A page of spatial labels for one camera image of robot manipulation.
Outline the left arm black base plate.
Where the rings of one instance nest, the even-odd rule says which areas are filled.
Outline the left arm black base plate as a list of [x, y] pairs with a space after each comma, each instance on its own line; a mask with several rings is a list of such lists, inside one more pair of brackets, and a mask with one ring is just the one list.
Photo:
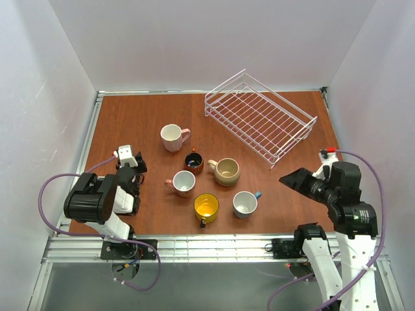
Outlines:
[[149, 246], [126, 242], [104, 241], [102, 243], [100, 259], [102, 260], [135, 260], [156, 259], [156, 254]]

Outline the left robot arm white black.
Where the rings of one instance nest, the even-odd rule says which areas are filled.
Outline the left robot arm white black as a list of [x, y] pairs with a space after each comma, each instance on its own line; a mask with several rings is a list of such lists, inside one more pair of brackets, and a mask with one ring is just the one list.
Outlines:
[[103, 236], [131, 239], [134, 230], [120, 215], [135, 216], [139, 209], [139, 186], [147, 165], [141, 153], [118, 160], [115, 174], [99, 178], [85, 172], [80, 175], [64, 202], [66, 218], [86, 224]]

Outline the pink floral mug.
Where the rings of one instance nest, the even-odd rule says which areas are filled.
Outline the pink floral mug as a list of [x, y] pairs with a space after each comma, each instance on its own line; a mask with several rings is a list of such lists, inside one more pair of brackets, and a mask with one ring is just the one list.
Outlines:
[[166, 179], [164, 184], [171, 187], [179, 196], [188, 198], [195, 188], [195, 175], [187, 170], [177, 172], [172, 179]]

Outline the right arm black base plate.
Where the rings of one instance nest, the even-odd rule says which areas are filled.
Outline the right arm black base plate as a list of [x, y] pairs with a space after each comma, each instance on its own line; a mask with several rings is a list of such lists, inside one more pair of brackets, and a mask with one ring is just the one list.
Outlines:
[[303, 259], [304, 253], [294, 243], [293, 238], [273, 238], [264, 246], [267, 253], [272, 254], [273, 259]]

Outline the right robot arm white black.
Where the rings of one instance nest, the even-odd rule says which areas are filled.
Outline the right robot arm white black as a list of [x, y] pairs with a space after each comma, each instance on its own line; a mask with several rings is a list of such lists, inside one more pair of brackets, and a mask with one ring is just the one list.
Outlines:
[[280, 182], [327, 207], [341, 256], [337, 268], [327, 235], [317, 224], [299, 225], [294, 245], [307, 257], [323, 299], [321, 310], [378, 310], [375, 269], [371, 259], [378, 234], [374, 208], [361, 201], [361, 171], [349, 162], [335, 161], [319, 173], [300, 168]]

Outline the dark brown glazed mug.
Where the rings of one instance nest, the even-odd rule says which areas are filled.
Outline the dark brown glazed mug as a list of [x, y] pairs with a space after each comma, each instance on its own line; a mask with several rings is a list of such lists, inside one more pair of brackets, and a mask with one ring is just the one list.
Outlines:
[[191, 153], [187, 154], [184, 159], [184, 169], [199, 174], [204, 168], [204, 160], [202, 156], [192, 148]]

